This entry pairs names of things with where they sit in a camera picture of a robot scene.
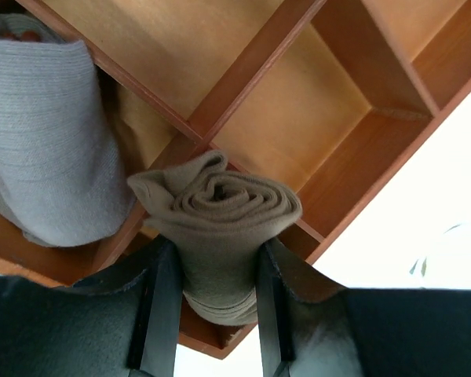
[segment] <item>shelf underside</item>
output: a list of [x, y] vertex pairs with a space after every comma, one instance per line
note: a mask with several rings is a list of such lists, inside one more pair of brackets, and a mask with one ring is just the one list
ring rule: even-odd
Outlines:
[[[17, 2], [86, 40], [128, 174], [222, 148], [298, 193], [304, 217], [281, 239], [310, 263], [471, 90], [471, 0]], [[0, 218], [0, 272], [69, 284], [154, 238], [144, 216], [69, 251]], [[250, 330], [188, 309], [182, 343], [212, 356]]]

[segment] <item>folded fabric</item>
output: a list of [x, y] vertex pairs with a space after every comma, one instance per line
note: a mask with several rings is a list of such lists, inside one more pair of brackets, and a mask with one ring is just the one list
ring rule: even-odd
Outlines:
[[215, 324], [257, 321], [257, 249], [301, 216], [285, 185], [226, 171], [212, 151], [185, 165], [135, 174], [128, 183], [150, 214], [145, 224], [178, 247], [184, 296]]
[[29, 16], [0, 15], [0, 212], [31, 240], [72, 247], [115, 233], [133, 194], [83, 42]]

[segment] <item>beige rolled towel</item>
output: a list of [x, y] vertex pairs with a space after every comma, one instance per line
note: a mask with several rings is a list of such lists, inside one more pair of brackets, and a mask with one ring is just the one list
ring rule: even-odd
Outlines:
[[128, 183], [150, 214], [146, 225], [178, 247], [190, 306], [215, 324], [257, 321], [257, 250], [301, 216], [288, 187], [226, 171], [212, 151], [185, 165], [135, 174]]

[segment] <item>shelf divider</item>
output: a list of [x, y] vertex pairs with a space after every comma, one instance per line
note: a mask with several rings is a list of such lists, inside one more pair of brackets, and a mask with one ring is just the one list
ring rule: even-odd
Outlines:
[[188, 121], [206, 148], [263, 75], [284, 54], [326, 0], [284, 0]]
[[437, 114], [432, 96], [367, 0], [328, 0], [312, 24], [380, 112], [388, 116]]
[[420, 52], [414, 66], [443, 108], [471, 77], [471, 0]]

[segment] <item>wooden panel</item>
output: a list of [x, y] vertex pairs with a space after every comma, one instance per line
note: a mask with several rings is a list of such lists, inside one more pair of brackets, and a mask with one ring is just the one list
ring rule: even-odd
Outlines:
[[131, 243], [129, 244], [129, 246], [124, 250], [124, 252], [122, 253], [122, 256], [128, 256], [128, 255], [131, 255], [132, 253], [135, 253], [137, 251], [139, 251], [142, 247], [145, 247], [147, 246], [150, 242], [152, 242], [152, 240], [154, 239], [155, 237], [153, 238], [150, 238], [148, 237], [147, 235], [139, 232], [134, 238], [133, 240], [131, 241]]
[[27, 277], [33, 276], [41, 284], [49, 285], [55, 280], [70, 285], [88, 275], [96, 246], [94, 243], [83, 247], [41, 247], [24, 239], [22, 232], [0, 215], [0, 259], [5, 261], [0, 265], [0, 273], [26, 275], [21, 267], [33, 273]]
[[100, 88], [127, 175], [148, 169], [177, 130], [136, 94], [103, 72]]
[[413, 60], [467, 0], [365, 0]]
[[299, 192], [304, 220], [328, 236], [428, 122], [368, 114]]
[[279, 241], [281, 241], [284, 246], [305, 261], [319, 246], [319, 242], [316, 239], [307, 234], [304, 229], [296, 224], [285, 229], [277, 238], [279, 238]]
[[159, 231], [157, 229], [150, 228], [148, 226], [144, 226], [143, 228], [141, 228], [140, 232], [141, 234], [144, 234], [150, 240], [153, 240], [159, 235]]
[[217, 326], [199, 317], [185, 299], [181, 305], [180, 344], [214, 357], [221, 351]]
[[4, 259], [0, 259], [0, 274], [22, 276], [28, 280], [34, 281], [35, 283], [39, 283], [46, 287], [59, 287], [60, 285], [62, 285], [61, 283], [55, 280], [49, 279], [48, 277], [40, 275], [39, 273], [34, 273], [29, 269], [21, 267], [20, 265], [7, 262]]
[[363, 0], [329, 0], [312, 23], [373, 106], [436, 114], [436, 104], [379, 18]]
[[255, 86], [214, 143], [297, 191], [370, 105], [312, 26]]
[[418, 55], [414, 66], [440, 107], [471, 78], [471, 0]]
[[[126, 18], [112, 20], [111, 17], [104, 19], [106, 13], [102, 13], [102, 9], [110, 12], [113, 8], [111, 7], [111, 2], [105, 0], [100, 0], [97, 2], [85, 2], [84, 0], [77, 0], [73, 2], [56, 2], [53, 0], [54, 5], [60, 7], [60, 11], [64, 11], [63, 15], [60, 16], [58, 13], [54, 12], [49, 6], [46, 5], [46, 2], [43, 0], [17, 0], [24, 8], [31, 12], [34, 16], [39, 18], [44, 24], [51, 27], [59, 35], [63, 36], [68, 41], [82, 39], [86, 42], [89, 51], [94, 59], [94, 63], [97, 64], [103, 71], [111, 75], [115, 80], [123, 84], [126, 88], [129, 88], [133, 93], [135, 93], [139, 98], [143, 99], [145, 102], [150, 104], [160, 115], [162, 115], [172, 126], [177, 128], [180, 132], [187, 135], [193, 140], [200, 140], [199, 135], [188, 125], [187, 121], [181, 117], [176, 111], [174, 111], [169, 105], [167, 105], [162, 99], [157, 97], [157, 95], [152, 91], [151, 88], [147, 87], [140, 80], [140, 77], [136, 77], [134, 72], [129, 69], [127, 66], [122, 66], [119, 59], [115, 59], [107, 50], [103, 51], [100, 47], [102, 41], [107, 41], [108, 36], [111, 34], [105, 34], [110, 28], [114, 33], [117, 31], [117, 35], [123, 37], [124, 35], [129, 35], [122, 33], [120, 34], [120, 27], [125, 26]], [[90, 30], [85, 28], [80, 28], [81, 25], [77, 24], [76, 20], [78, 17], [81, 17], [82, 20], [89, 24], [89, 27], [92, 27], [96, 31], [100, 31], [100, 34], [96, 38], [91, 38]], [[141, 46], [142, 49], [148, 49], [149, 46], [147, 43], [140, 44], [143, 41], [139, 41], [137, 36], [129, 37], [123, 40], [119, 40], [119, 43], [113, 41], [110, 43], [110, 46], [113, 46], [115, 50], [119, 50], [120, 57], [124, 56], [123, 63], [126, 63], [128, 60], [133, 60], [134, 64], [137, 62], [146, 61], [147, 64], [151, 60], [143, 60], [143, 54], [141, 50], [134, 49], [136, 46]], [[152, 71], [151, 66], [141, 67], [142, 73], [149, 74]]]
[[285, 0], [189, 118], [208, 145], [326, 0]]
[[[20, 2], [27, 5], [31, 0]], [[45, 3], [145, 88], [187, 116], [281, 0]]]
[[219, 359], [225, 359], [236, 347], [250, 334], [256, 324], [247, 324], [246, 326], [217, 326], [218, 339], [221, 345]]

